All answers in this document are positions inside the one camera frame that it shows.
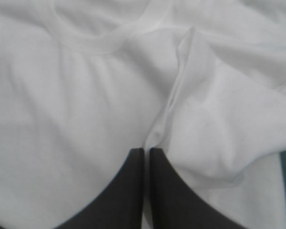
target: white cloth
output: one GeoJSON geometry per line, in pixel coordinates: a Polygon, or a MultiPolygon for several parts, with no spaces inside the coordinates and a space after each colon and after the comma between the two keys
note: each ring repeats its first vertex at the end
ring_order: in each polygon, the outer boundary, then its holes
{"type": "Polygon", "coordinates": [[[144,140],[232,219],[286,228],[279,161],[242,173],[286,149],[286,0],[0,0],[0,225],[66,221],[144,140]]]}

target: white t-shirt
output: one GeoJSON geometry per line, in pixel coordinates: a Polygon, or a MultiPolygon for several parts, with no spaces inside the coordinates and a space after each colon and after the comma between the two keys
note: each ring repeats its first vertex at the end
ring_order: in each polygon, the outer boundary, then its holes
{"type": "Polygon", "coordinates": [[[143,145],[286,228],[277,155],[247,167],[286,149],[286,0],[0,0],[0,225],[59,225],[143,145]]]}

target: white fabric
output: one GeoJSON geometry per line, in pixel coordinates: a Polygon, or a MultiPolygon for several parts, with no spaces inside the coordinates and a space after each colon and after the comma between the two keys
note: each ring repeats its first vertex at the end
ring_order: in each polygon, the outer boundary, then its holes
{"type": "Polygon", "coordinates": [[[286,149],[286,0],[76,2],[0,0],[0,225],[66,221],[145,141],[224,214],[285,229],[277,155],[245,168],[286,149]]]}

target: cotton fabric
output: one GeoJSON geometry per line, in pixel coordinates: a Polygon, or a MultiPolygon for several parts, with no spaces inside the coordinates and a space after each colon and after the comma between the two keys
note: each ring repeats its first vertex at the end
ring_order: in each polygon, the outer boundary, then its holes
{"type": "Polygon", "coordinates": [[[243,226],[286,228],[286,0],[0,0],[0,225],[61,224],[142,145],[243,226]]]}

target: neckline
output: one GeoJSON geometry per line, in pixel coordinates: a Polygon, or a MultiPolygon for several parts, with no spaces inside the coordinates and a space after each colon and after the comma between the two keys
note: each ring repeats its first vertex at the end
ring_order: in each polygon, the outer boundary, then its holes
{"type": "Polygon", "coordinates": [[[68,27],[56,15],[53,0],[33,0],[33,2],[43,23],[62,44],[80,52],[106,54],[119,49],[132,34],[157,24],[165,14],[169,1],[149,0],[138,19],[122,24],[100,37],[78,33],[68,27]]]}

